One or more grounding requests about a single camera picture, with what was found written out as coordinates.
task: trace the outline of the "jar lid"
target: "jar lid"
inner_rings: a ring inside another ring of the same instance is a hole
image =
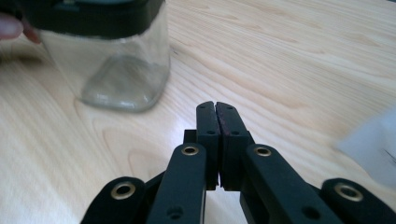
[[[118,39],[144,33],[164,0],[15,0],[37,29]]]

